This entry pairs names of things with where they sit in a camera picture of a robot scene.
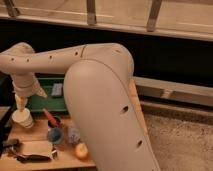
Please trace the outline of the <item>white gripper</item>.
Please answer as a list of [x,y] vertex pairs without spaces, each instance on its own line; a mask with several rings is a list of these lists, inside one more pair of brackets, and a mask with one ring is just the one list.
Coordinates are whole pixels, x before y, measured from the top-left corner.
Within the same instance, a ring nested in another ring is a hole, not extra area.
[[34,95],[35,93],[38,96],[47,97],[46,92],[40,86],[36,76],[34,73],[27,74],[12,74],[12,84],[14,87],[14,91],[17,95],[15,95],[16,107],[19,111],[23,111],[27,105],[28,99],[25,97],[29,97]]

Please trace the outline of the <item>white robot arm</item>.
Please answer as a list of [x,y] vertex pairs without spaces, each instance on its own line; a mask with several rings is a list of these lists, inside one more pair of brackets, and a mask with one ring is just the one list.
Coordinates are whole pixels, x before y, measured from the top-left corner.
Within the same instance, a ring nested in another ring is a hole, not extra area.
[[134,62],[117,43],[36,53],[18,43],[0,53],[17,95],[38,91],[37,73],[62,74],[65,104],[98,171],[160,171],[129,91]]

